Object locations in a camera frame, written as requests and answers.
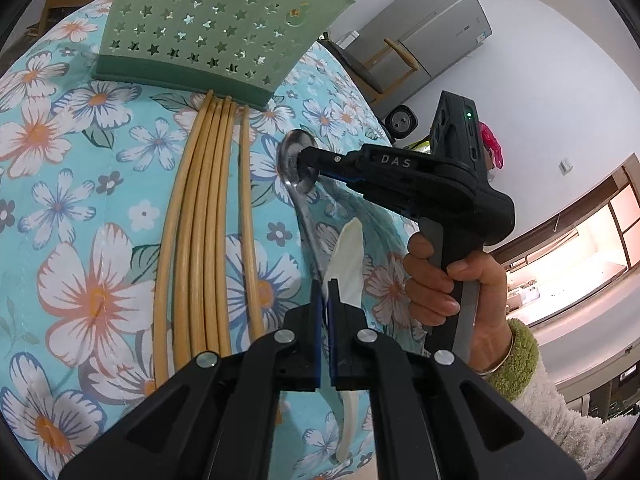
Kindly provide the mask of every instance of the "human hand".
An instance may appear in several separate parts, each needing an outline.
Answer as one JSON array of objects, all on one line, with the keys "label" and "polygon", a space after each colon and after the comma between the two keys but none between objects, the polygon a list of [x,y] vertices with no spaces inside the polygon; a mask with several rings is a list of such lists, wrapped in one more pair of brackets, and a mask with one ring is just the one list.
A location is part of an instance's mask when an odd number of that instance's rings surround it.
[{"label": "human hand", "polygon": [[409,253],[403,265],[411,279],[404,290],[411,300],[411,316],[424,325],[441,325],[446,317],[459,312],[459,304],[449,295],[454,280],[480,282],[469,366],[478,372],[491,369],[504,358],[511,345],[511,329],[505,318],[507,276],[504,269],[489,254],[474,251],[450,264],[445,272],[428,262],[433,246],[421,233],[410,238],[407,248]]}]

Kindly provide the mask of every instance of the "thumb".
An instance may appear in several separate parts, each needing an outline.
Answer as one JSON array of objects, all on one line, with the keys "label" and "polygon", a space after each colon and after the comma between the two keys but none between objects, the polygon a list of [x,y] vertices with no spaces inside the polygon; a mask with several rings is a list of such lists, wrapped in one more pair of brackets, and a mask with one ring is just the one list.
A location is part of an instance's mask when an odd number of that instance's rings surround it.
[{"label": "thumb", "polygon": [[483,285],[506,284],[506,273],[493,257],[483,251],[474,251],[463,260],[447,267],[447,274],[457,282],[478,280]]}]

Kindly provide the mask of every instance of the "basket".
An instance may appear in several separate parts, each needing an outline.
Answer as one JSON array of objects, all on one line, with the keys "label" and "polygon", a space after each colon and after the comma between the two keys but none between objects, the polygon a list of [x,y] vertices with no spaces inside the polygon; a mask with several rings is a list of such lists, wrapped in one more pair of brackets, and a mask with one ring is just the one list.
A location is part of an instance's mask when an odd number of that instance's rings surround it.
[{"label": "basket", "polygon": [[354,0],[113,0],[96,79],[230,95],[258,109]]}]

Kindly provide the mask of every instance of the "floral tablecloth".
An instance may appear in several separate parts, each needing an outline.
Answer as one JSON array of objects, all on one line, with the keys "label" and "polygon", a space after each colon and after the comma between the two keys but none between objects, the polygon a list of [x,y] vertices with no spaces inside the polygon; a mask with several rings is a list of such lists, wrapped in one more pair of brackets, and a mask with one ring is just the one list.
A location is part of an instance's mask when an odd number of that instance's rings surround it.
[{"label": "floral tablecloth", "polygon": [[[150,342],[162,224],[203,99],[91,79],[110,4],[97,0],[56,25],[0,80],[0,409],[52,479],[154,389]],[[268,110],[252,111],[250,121],[262,312],[274,330],[288,309],[308,303],[312,276],[276,172],[279,140],[304,128],[321,146],[345,153],[386,138],[341,66],[317,44]],[[233,350],[242,351],[248,330],[237,160],[234,142],[227,297]],[[401,265],[415,225],[331,180],[321,179],[309,202],[327,253],[342,227],[360,219],[370,325],[419,351],[424,333],[408,315]],[[374,452],[368,406],[363,392],[351,455],[337,464],[343,417],[337,394],[284,394],[270,478],[357,473]]]}]

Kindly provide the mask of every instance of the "finger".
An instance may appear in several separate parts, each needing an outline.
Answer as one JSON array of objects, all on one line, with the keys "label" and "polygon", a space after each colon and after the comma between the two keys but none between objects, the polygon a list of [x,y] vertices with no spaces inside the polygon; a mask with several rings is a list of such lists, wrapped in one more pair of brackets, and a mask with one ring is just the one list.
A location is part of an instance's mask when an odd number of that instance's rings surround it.
[{"label": "finger", "polygon": [[453,290],[453,280],[447,276],[447,273],[431,265],[425,258],[417,258],[409,253],[402,260],[402,265],[407,274],[421,285],[445,294],[449,294]]},{"label": "finger", "polygon": [[433,310],[441,316],[453,316],[460,311],[460,306],[449,294],[421,285],[410,279],[404,286],[407,297],[428,310]]},{"label": "finger", "polygon": [[478,280],[483,285],[506,283],[506,273],[490,254],[474,251],[464,260],[453,262],[447,267],[447,274],[459,282]]},{"label": "finger", "polygon": [[417,319],[426,326],[440,326],[441,324],[444,324],[446,320],[444,316],[441,316],[428,308],[424,308],[413,301],[409,303],[409,314],[413,319]]},{"label": "finger", "polygon": [[407,250],[416,258],[431,258],[433,246],[422,233],[414,233],[406,245]]}]

